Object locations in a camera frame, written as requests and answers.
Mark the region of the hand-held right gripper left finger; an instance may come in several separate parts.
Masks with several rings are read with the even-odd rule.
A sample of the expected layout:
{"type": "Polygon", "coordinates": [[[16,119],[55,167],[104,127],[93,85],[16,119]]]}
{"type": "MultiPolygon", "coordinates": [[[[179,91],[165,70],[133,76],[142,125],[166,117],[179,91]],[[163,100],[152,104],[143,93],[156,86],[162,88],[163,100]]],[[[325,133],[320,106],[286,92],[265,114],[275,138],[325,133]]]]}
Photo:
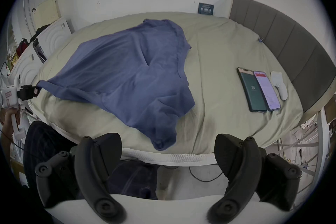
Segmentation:
{"type": "Polygon", "coordinates": [[[118,133],[107,133],[94,140],[82,138],[70,152],[60,151],[35,168],[37,191],[44,208],[82,194],[91,209],[103,221],[119,224],[125,221],[123,206],[108,191],[107,180],[122,154],[118,133]]]}

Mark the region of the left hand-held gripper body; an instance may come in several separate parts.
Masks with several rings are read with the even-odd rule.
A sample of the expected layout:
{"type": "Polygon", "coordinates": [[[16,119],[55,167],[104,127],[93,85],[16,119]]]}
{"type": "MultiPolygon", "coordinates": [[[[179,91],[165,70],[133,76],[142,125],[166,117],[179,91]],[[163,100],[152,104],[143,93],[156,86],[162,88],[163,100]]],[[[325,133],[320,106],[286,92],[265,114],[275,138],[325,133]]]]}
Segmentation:
{"type": "Polygon", "coordinates": [[[1,90],[1,108],[3,109],[22,109],[20,113],[20,124],[17,124],[15,115],[11,115],[11,125],[13,128],[14,138],[22,140],[26,138],[28,128],[30,126],[26,109],[23,101],[30,100],[34,97],[34,87],[32,85],[8,86],[1,90]]]}

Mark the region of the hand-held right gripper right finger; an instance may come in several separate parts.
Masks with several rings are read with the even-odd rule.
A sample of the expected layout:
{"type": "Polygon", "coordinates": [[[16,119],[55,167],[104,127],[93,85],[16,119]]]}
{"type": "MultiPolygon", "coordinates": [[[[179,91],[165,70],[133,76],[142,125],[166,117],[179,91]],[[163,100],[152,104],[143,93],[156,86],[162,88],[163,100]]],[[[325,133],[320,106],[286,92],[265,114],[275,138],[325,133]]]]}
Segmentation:
{"type": "Polygon", "coordinates": [[[208,210],[209,223],[231,222],[254,193],[260,202],[290,211],[298,192],[300,167],[275,153],[267,155],[253,137],[241,140],[230,134],[217,135],[214,156],[229,183],[224,196],[208,210]]]}

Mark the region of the person's left hand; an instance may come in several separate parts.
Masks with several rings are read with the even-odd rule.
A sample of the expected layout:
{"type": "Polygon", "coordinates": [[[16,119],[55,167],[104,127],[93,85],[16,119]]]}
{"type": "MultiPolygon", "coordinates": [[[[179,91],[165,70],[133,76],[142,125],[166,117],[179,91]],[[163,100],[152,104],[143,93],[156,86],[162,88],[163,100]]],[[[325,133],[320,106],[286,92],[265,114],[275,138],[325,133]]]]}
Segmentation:
{"type": "Polygon", "coordinates": [[[17,108],[7,108],[1,109],[0,118],[1,118],[1,124],[3,130],[9,130],[13,127],[12,124],[12,116],[15,117],[16,125],[18,126],[20,124],[20,110],[17,108]]]}

